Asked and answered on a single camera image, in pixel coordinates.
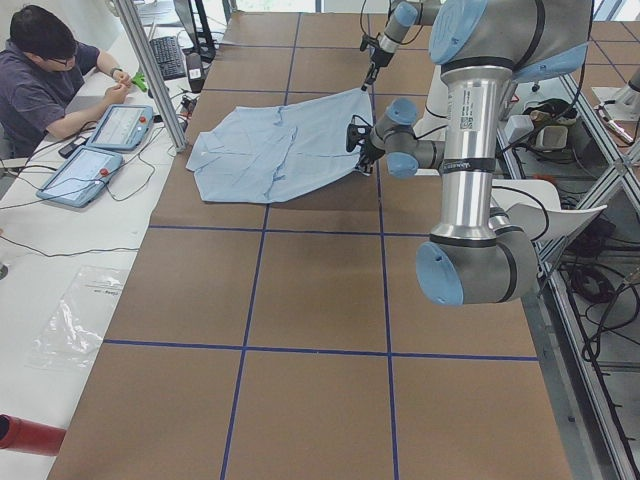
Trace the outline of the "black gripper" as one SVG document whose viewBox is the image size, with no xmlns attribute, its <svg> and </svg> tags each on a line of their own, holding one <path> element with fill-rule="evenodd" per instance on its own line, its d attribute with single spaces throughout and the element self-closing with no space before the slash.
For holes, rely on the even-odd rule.
<svg viewBox="0 0 640 480">
<path fill-rule="evenodd" d="M 371 174 L 374 164 L 383 156 L 383 150 L 376 147 L 370 140 L 364 140 L 360 145 L 359 162 L 355 170 L 361 174 Z"/>
<path fill-rule="evenodd" d="M 369 87 L 374 85 L 378 76 L 379 68 L 387 67 L 393 56 L 393 52 L 387 52 L 382 48 L 375 47 L 373 49 L 370 57 L 371 64 L 361 86 L 362 91 L 367 91 Z"/>
</svg>

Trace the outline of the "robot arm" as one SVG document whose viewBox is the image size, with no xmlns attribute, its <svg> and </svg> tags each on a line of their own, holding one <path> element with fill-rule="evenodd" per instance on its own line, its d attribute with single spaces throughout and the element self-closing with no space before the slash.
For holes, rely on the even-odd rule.
<svg viewBox="0 0 640 480">
<path fill-rule="evenodd" d="M 369 53 L 369 67 L 361 86 L 367 91 L 381 69 L 386 68 L 413 26 L 432 26 L 444 1 L 391 1 L 385 27 L 371 36 L 362 31 L 359 50 Z"/>
<path fill-rule="evenodd" d="M 371 126 L 350 124 L 346 148 L 357 169 L 385 158 L 398 177 L 435 168 L 442 181 L 441 216 L 416 256 L 424 295 L 440 305 L 501 303 L 529 291 L 537 258 L 524 230 L 492 198 L 499 114 L 522 82 L 569 74 L 586 58 L 589 1 L 395 1 L 385 29 L 364 36 L 370 52 L 365 84 L 375 81 L 409 29 L 431 29 L 429 55 L 447 89 L 441 142 L 418 136 L 415 105 L 394 100 Z"/>
</svg>

